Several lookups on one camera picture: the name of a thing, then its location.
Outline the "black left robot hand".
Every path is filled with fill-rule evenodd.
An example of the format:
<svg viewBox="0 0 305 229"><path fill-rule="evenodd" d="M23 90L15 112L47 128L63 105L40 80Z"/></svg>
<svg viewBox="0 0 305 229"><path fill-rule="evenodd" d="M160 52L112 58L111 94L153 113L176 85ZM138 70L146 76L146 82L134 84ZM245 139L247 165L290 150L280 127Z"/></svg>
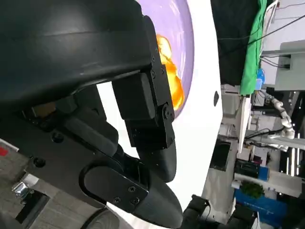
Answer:
<svg viewBox="0 0 305 229"><path fill-rule="evenodd" d="M183 221L175 114L152 20L134 0L0 3L0 137L27 172L94 207Z"/></svg>

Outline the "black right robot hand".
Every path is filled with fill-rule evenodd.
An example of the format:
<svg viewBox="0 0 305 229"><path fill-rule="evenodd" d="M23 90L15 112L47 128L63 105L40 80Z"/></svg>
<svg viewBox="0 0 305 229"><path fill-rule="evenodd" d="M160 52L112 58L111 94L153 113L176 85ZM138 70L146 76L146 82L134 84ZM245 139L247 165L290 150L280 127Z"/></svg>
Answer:
<svg viewBox="0 0 305 229"><path fill-rule="evenodd" d="M208 200L197 195L192 195L192 200L183 212L183 221L180 228L204 229L206 223L203 222L202 215L207 207L211 210Z"/></svg>

